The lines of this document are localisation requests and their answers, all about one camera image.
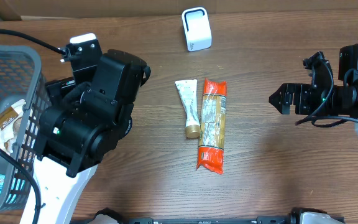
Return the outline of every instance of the white tube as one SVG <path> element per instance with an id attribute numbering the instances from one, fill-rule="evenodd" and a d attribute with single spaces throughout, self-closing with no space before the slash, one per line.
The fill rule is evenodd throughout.
<path id="1" fill-rule="evenodd" d="M 197 115 L 197 80 L 180 80 L 175 84 L 186 111 L 186 137 L 198 138 L 200 136 L 200 121 Z"/>

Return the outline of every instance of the cardboard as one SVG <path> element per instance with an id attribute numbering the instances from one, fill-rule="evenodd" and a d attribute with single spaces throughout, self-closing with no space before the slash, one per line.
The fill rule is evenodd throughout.
<path id="1" fill-rule="evenodd" d="M 4 21 L 19 21 L 21 17 L 8 0 L 0 0 L 0 18 Z"/>
<path id="2" fill-rule="evenodd" d="M 203 6 L 208 13 L 358 9 L 355 0 L 0 0 L 4 20 L 180 15 Z"/>

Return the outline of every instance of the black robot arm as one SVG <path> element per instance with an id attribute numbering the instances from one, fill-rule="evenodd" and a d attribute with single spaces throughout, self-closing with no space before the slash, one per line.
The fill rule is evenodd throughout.
<path id="1" fill-rule="evenodd" d="M 61 61 L 71 62 L 73 77 L 47 83 L 52 105 L 40 117 L 34 149 L 38 159 L 47 156 L 75 177 L 131 130 L 135 98 L 151 70 L 126 52 L 102 54 L 96 37 L 72 41 L 64 51 Z"/>
<path id="2" fill-rule="evenodd" d="M 284 83 L 270 96 L 269 103 L 281 114 L 289 114 L 290 106 L 295 105 L 296 114 L 358 118 L 358 44 L 340 51 L 339 79 L 343 86 L 333 85 L 331 66 L 322 52 L 304 59 L 303 65 L 310 71 L 311 84 Z"/>

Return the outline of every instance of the plastic bag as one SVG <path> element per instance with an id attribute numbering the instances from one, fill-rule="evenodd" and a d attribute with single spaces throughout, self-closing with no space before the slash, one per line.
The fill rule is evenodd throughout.
<path id="1" fill-rule="evenodd" d="M 226 95 L 226 81 L 216 83 L 205 79 L 197 169 L 202 165 L 211 171 L 223 174 Z"/>

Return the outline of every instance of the wood grain surface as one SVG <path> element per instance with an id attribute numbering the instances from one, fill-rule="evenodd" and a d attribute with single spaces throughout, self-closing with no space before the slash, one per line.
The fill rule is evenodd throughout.
<path id="1" fill-rule="evenodd" d="M 128 217 L 252 218 L 313 207 L 358 223 L 358 138 L 354 125 L 294 126 L 268 103 L 285 82 L 309 83 L 301 60 L 322 50 L 337 80 L 339 49 L 358 43 L 358 10 L 216 14 L 210 49 L 186 50 L 180 16 L 0 22 L 64 46 L 94 32 L 103 51 L 119 49 L 152 68 L 132 112 L 134 127 L 107 153 L 73 216 L 109 207 Z M 0 44 L 28 45 L 49 79 L 71 76 L 60 56 L 26 40 L 0 35 Z M 226 80 L 224 174 L 196 170 L 197 140 L 185 138 L 185 112 L 175 80 L 197 78 L 198 112 L 204 78 Z M 18 223 L 21 212 L 0 214 Z"/>

